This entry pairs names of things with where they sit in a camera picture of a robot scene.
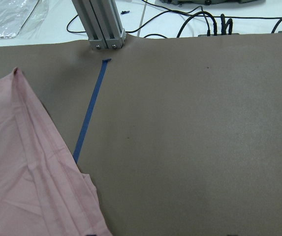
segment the blue tape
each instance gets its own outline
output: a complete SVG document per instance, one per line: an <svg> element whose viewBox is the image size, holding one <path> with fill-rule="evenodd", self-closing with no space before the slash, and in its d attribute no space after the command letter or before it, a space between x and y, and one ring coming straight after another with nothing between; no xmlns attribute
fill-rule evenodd
<svg viewBox="0 0 282 236"><path fill-rule="evenodd" d="M99 93L101 82L102 82L102 79L105 75L107 64L108 64L109 61L111 61L111 59L102 60L100 73L99 73L98 79L96 81L95 88L94 88L94 91L93 91L93 94L92 94L92 97L91 97L91 100L90 100L90 103L88 105L88 109L87 109L87 112L86 112L86 115L85 115L85 118L84 118L84 121L83 121L82 129L81 129L80 135L78 136L77 143L76 143L76 146L75 146L75 150L74 150L74 153L73 153L73 158L74 158L75 163L78 162L78 158L80 156L80 152L81 152L81 149L82 149L82 146L83 146L85 135L86 135L86 132L87 132L87 129L88 129L88 126L90 124L90 120L91 120L91 117L92 117L92 114L93 114L93 110L94 110L94 106L95 106L95 103L96 103L96 100L97 100L97 96L98 96L98 93Z"/></svg>

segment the plastic wrapping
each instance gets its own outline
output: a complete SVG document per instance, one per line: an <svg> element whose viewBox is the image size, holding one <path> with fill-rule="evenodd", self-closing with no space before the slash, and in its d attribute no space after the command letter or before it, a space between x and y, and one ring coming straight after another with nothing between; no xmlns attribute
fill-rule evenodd
<svg viewBox="0 0 282 236"><path fill-rule="evenodd" d="M48 11L48 4L42 4L42 7L46 7L38 11L38 14L32 12L44 1L47 0L0 0L0 38L16 37L30 16L35 20L34 25L42 22Z"/></svg>

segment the folded cloth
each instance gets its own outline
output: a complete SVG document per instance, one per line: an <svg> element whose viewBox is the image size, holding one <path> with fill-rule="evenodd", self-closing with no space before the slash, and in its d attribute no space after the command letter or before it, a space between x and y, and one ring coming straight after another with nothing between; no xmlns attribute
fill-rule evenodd
<svg viewBox="0 0 282 236"><path fill-rule="evenodd" d="M89 175L20 69L0 79L0 236L111 236Z"/></svg>

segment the blue tape strip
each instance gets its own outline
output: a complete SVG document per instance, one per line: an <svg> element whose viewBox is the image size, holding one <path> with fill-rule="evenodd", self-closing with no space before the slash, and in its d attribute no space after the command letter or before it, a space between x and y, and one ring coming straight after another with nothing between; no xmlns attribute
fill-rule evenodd
<svg viewBox="0 0 282 236"><path fill-rule="evenodd" d="M85 135L86 135L86 132L87 132L87 129L88 129L88 125L90 123L92 113L93 113L93 110L94 110L94 106L95 106L95 103L96 103L96 100L97 100L97 96L98 96L98 93L99 93L101 82L102 82L103 76L105 75L107 64L108 64L109 61L111 61L111 59L102 60L100 73L99 73L98 79L96 81L96 85L95 85L95 88L94 88L94 91L93 91L93 94L92 94L92 97L91 97L91 101L90 101L90 104L88 105L88 109L87 109L87 112L86 112L86 115L85 115L85 118L84 118L84 121L83 121L82 129L81 129L80 135L78 136L77 143L76 143L76 146L75 146L75 150L74 150L74 153L73 153L73 158L74 158L75 163L78 162L78 158L80 156L80 152L81 152L81 149L82 149L82 146L83 146L83 142L84 142Z"/></svg>

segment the pink cloth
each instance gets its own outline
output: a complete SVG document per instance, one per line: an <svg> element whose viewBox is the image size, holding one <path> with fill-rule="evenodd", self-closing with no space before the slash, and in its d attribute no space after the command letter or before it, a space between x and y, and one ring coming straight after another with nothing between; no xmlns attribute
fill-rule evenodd
<svg viewBox="0 0 282 236"><path fill-rule="evenodd" d="M0 236L110 236L81 174L19 69L0 79Z"/></svg>

